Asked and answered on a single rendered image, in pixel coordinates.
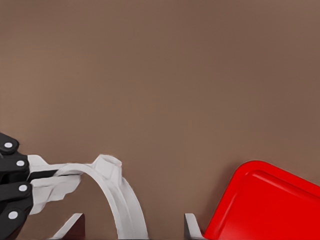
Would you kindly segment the pale finger of the left gripper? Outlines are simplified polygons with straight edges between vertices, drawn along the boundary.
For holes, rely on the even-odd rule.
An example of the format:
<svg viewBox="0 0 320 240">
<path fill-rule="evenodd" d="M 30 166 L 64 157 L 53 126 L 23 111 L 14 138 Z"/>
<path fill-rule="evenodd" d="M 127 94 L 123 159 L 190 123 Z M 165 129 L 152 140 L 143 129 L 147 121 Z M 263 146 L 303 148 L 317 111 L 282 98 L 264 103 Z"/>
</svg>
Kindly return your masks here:
<svg viewBox="0 0 320 240">
<path fill-rule="evenodd" d="M 80 182 L 80 175 L 62 175 L 32 180 L 33 207 L 29 214 L 40 213 L 48 202 L 63 200 L 65 195 L 76 190 Z"/>
<path fill-rule="evenodd" d="M 27 160 L 29 162 L 29 171 L 31 174 L 57 172 L 61 168 L 68 165 L 67 163 L 49 164 L 40 155 L 36 154 L 27 155 Z"/>
</svg>

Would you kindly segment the right gripper pale right finger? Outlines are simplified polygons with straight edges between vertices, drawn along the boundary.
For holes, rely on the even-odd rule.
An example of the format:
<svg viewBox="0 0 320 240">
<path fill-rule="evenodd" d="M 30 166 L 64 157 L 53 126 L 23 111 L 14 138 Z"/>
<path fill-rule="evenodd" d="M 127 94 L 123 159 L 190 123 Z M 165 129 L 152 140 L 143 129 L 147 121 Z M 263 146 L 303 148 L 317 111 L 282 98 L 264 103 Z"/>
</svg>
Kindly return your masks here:
<svg viewBox="0 0 320 240">
<path fill-rule="evenodd" d="M 203 238 L 196 216 L 193 213 L 184 214 L 184 238 Z"/>
</svg>

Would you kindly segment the white drainage pipe clamp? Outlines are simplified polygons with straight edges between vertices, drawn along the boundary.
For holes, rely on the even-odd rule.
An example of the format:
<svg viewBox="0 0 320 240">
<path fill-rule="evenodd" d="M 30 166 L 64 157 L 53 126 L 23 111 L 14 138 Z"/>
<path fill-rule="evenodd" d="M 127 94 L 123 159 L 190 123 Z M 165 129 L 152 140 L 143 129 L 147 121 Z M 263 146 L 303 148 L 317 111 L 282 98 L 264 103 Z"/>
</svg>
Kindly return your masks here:
<svg viewBox="0 0 320 240">
<path fill-rule="evenodd" d="M 54 175 L 89 175 L 105 195 L 120 240 L 148 240 L 148 230 L 141 205 L 132 187 L 122 176 L 122 162 L 100 154 L 92 163 L 67 163 Z"/>
</svg>

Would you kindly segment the red plastic plate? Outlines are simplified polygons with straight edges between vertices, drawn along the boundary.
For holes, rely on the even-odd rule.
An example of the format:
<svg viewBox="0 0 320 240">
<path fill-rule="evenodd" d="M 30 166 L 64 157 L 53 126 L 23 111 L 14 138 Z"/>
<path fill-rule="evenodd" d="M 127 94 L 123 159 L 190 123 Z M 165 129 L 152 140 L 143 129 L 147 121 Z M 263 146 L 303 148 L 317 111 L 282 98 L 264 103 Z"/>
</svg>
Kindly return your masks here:
<svg viewBox="0 0 320 240">
<path fill-rule="evenodd" d="M 234 172 L 203 236 L 210 240 L 320 240 L 320 186 L 253 160 Z"/>
</svg>

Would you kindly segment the right gripper pale left finger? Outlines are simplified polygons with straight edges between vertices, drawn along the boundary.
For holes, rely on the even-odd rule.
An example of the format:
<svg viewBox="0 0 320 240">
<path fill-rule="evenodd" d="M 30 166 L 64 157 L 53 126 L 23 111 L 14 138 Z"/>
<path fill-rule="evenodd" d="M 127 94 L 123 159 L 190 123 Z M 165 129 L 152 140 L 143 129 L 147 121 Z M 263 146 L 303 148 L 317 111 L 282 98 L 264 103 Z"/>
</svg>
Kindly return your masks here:
<svg viewBox="0 0 320 240">
<path fill-rule="evenodd" d="M 51 239 L 85 239 L 85 215 L 74 213 Z"/>
</svg>

